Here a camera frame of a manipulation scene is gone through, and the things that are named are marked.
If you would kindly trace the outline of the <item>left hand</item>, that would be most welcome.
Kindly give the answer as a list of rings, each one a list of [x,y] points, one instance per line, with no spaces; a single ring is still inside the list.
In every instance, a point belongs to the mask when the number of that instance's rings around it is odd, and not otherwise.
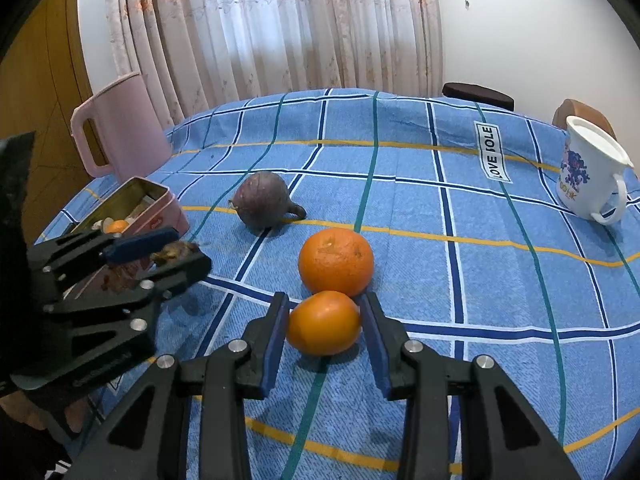
[[[17,391],[4,396],[0,400],[2,410],[12,419],[22,424],[26,424],[37,430],[54,428],[54,417],[51,413],[43,410],[31,400],[27,399],[21,391]],[[87,398],[80,399],[70,404],[64,410],[66,425],[74,434],[77,434],[89,417],[90,408]]]

